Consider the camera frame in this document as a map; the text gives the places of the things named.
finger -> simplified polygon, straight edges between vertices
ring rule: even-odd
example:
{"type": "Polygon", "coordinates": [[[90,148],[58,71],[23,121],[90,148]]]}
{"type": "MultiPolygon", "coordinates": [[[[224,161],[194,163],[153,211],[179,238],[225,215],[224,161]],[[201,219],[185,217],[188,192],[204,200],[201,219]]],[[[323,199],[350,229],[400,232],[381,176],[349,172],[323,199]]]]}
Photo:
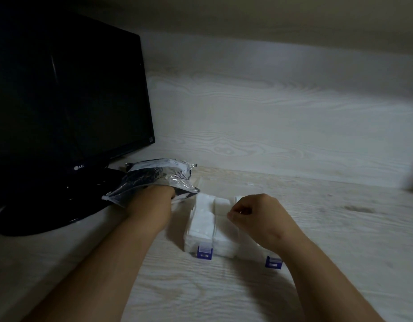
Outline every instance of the finger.
{"type": "Polygon", "coordinates": [[[232,207],[231,211],[241,212],[244,209],[252,209],[258,195],[247,195],[246,197],[241,198],[235,205],[232,207]]]}
{"type": "Polygon", "coordinates": [[[236,226],[241,228],[243,231],[246,230],[246,226],[248,225],[249,216],[242,215],[236,211],[228,212],[228,219],[236,226]]]}

monitor stand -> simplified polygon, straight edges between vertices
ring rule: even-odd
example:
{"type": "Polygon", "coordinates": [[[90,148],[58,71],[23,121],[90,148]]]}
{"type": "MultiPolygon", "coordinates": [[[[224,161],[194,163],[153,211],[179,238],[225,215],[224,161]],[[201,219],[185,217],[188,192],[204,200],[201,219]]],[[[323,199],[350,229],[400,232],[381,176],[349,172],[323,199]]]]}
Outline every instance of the monitor stand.
{"type": "Polygon", "coordinates": [[[0,212],[0,234],[33,235],[84,219],[112,204],[101,197],[115,190],[123,176],[119,170],[95,168],[31,190],[0,212]]]}

printed symbol on bag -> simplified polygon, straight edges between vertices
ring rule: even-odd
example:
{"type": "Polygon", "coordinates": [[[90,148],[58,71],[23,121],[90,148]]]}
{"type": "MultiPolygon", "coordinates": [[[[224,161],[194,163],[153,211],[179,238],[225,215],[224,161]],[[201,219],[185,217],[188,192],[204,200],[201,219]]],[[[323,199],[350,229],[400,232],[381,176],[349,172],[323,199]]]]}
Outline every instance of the printed symbol on bag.
{"type": "Polygon", "coordinates": [[[184,173],[182,171],[180,171],[178,173],[175,173],[175,176],[178,177],[178,178],[181,178],[181,179],[187,179],[188,180],[188,178],[184,175],[184,173]]]}

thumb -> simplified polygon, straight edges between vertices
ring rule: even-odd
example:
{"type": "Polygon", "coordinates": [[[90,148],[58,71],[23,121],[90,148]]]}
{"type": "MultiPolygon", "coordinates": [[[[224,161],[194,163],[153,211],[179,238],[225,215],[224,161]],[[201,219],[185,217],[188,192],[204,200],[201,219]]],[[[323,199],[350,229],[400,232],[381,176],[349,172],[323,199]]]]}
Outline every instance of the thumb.
{"type": "Polygon", "coordinates": [[[250,215],[243,215],[236,211],[228,212],[228,219],[233,222],[236,227],[241,228],[243,231],[246,231],[248,226],[248,219],[250,215]]]}

hand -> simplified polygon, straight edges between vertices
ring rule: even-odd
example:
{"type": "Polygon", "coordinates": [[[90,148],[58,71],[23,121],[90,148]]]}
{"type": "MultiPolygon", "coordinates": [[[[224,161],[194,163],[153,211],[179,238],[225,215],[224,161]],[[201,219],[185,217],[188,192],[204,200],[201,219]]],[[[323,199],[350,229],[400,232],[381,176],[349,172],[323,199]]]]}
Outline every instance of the hand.
{"type": "Polygon", "coordinates": [[[171,199],[175,190],[167,185],[150,185],[137,192],[126,210],[129,219],[135,220],[140,231],[156,236],[171,218],[171,199]]]}
{"type": "Polygon", "coordinates": [[[273,252],[279,252],[285,241],[304,236],[279,201],[265,194],[243,197],[232,207],[228,219],[273,252]]]}

